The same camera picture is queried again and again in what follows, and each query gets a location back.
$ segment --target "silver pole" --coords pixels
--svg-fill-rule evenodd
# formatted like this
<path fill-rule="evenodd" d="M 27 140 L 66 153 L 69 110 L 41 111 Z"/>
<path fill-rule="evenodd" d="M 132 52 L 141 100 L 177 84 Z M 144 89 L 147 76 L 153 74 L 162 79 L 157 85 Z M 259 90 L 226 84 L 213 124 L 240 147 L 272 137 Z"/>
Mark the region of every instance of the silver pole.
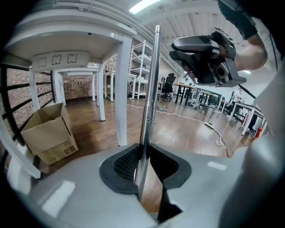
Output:
<path fill-rule="evenodd" d="M 155 106 L 157 96 L 157 85 L 159 79 L 159 61 L 160 61 L 160 28 L 155 27 L 155 42 L 151 58 L 151 69 L 148 78 L 148 88 L 146 94 L 146 102 L 143 110 L 142 129 L 139 140 L 140 160 L 135 173 L 134 183 L 138 186 L 138 199 L 140 200 L 143 194 L 144 182 L 147 175 L 147 165 L 149 154 L 147 146 L 151 143 L 151 133 L 155 118 Z"/>

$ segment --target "black controller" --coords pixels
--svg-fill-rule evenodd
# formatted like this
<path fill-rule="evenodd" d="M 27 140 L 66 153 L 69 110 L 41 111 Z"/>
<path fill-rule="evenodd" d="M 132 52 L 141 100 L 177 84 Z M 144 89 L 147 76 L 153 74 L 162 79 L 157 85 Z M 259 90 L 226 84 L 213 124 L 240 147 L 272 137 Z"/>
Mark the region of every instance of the black controller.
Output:
<path fill-rule="evenodd" d="M 220 57 L 219 45 L 226 50 Z M 240 77 L 234 62 L 236 48 L 225 32 L 214 28 L 211 35 L 190 36 L 176 39 L 170 57 L 186 70 L 198 85 L 234 87 L 246 82 Z"/>

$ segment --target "cable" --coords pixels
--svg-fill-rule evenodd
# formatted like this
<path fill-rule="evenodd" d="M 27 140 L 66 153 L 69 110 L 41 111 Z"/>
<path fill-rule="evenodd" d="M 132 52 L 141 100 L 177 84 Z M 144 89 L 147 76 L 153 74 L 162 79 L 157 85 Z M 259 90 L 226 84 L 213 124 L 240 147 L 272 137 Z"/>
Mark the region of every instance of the cable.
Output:
<path fill-rule="evenodd" d="M 271 41 L 272 48 L 273 48 L 273 53 L 274 53 L 274 58 L 275 58 L 275 65 L 276 65 L 276 71 L 278 71 L 278 64 L 277 64 L 276 52 L 275 52 L 274 44 L 273 44 L 273 41 L 272 41 L 272 35 L 271 35 L 271 33 L 269 34 L 269 37 L 270 37 L 270 41 Z"/>
<path fill-rule="evenodd" d="M 143 107 L 140 107 L 140 106 L 129 105 L 129 104 L 127 104 L 127 105 L 128 105 L 128 106 L 131 106 L 131 107 L 143 109 Z M 168 113 L 168 112 L 162 112 L 162 111 L 157 111 L 157 110 L 156 110 L 156 112 L 164 113 L 164 114 L 167 114 L 167 115 L 175 115 L 175 116 L 179 116 L 179 117 L 182 117 L 182 118 L 185 118 L 185 119 L 196 120 L 196 121 L 201 122 L 201 123 L 203 123 L 203 124 L 206 123 L 206 122 L 204 122 L 204 121 L 200 121 L 200 120 L 198 120 L 198 119 L 194 119 L 194 118 L 191 118 L 191 117 L 180 116 L 180 115 L 178 115 L 178 114 L 176 114 L 176 113 Z M 224 149 L 226 149 L 226 150 L 227 150 L 227 157 L 229 157 L 229 156 L 228 156 L 228 149 L 227 149 L 227 147 L 226 147 L 226 144 L 225 144 L 224 140 L 222 139 L 221 134 L 220 134 L 219 131 L 218 131 L 216 128 L 214 128 L 213 126 L 212 126 L 212 129 L 219 135 L 219 138 L 220 138 L 219 141 L 216 141 L 216 144 L 217 144 L 218 146 L 222 146 Z"/>
<path fill-rule="evenodd" d="M 254 96 L 251 92 L 249 92 L 246 88 L 244 88 L 242 85 L 239 85 L 239 87 L 246 92 L 249 96 L 251 96 L 253 99 L 256 98 L 256 96 Z"/>

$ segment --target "black railing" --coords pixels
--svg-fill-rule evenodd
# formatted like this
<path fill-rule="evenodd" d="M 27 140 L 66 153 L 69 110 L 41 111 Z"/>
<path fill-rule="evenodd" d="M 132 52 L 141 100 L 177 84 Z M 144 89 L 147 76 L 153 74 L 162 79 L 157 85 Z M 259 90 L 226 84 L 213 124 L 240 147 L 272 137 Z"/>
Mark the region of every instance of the black railing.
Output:
<path fill-rule="evenodd" d="M 24 129 L 24 127 L 26 126 L 26 124 L 28 123 L 29 119 L 32 116 L 30 116 L 20 127 L 18 127 L 18 125 L 14 119 L 13 113 L 15 111 L 17 111 L 19 108 L 23 107 L 24 105 L 30 103 L 32 101 L 32 99 L 28 99 L 28 100 L 22 102 L 21 104 L 18 104 L 15 107 L 11 108 L 8 91 L 18 89 L 18 88 L 29 87 L 30 84 L 24 83 L 24 84 L 17 84 L 17 85 L 9 85 L 8 86 L 7 85 L 7 69 L 17 69 L 17 70 L 29 71 L 29 68 L 13 66 L 13 65 L 4 65 L 4 64 L 1 64 L 0 67 L 1 67 L 0 93 L 1 93 L 1 97 L 2 97 L 3 108 L 5 111 L 5 113 L 2 115 L 2 118 L 3 118 L 3 120 L 4 119 L 8 120 L 9 126 L 11 127 L 12 133 L 14 134 L 12 136 L 12 139 L 14 141 L 18 140 L 18 142 L 23 146 L 23 145 L 25 145 L 25 143 L 24 143 L 24 139 L 22 137 L 21 131 Z M 54 90 L 53 90 L 53 72 L 52 71 L 50 71 L 50 73 L 41 72 L 40 74 L 49 75 L 50 81 L 49 82 L 37 82 L 36 85 L 50 85 L 51 90 L 44 92 L 42 94 L 39 94 L 38 98 L 40 98 L 46 94 L 49 94 L 49 93 L 52 94 L 52 99 L 50 99 L 44 105 L 41 106 L 41 108 L 43 108 L 43 107 L 47 106 L 52 101 L 55 103 L 55 96 L 54 96 Z M 7 151 L 5 151 L 3 156 L 7 157 L 7 155 L 8 155 Z"/>

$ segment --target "white shelving unit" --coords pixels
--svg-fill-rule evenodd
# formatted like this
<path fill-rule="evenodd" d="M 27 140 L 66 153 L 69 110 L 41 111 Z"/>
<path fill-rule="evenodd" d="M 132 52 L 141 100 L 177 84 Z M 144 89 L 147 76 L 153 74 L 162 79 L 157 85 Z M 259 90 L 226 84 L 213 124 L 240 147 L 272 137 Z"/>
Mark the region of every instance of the white shelving unit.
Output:
<path fill-rule="evenodd" d="M 149 67 L 151 65 L 151 57 L 149 56 L 151 55 L 152 48 L 146 44 L 145 40 L 143 41 L 143 43 L 133 45 L 132 47 L 129 73 L 138 73 L 136 80 L 129 80 L 128 93 L 132 95 L 132 98 L 136 96 L 137 99 L 139 99 L 139 96 L 145 96 L 147 93 L 146 91 L 140 91 L 140 87 L 141 84 L 147 85 L 148 80 L 144 79 L 144 77 L 150 73 Z M 139 63 L 140 67 L 132 68 L 133 61 Z M 131 89 L 131 86 L 135 87 L 136 84 L 138 84 L 137 91 L 136 89 Z"/>

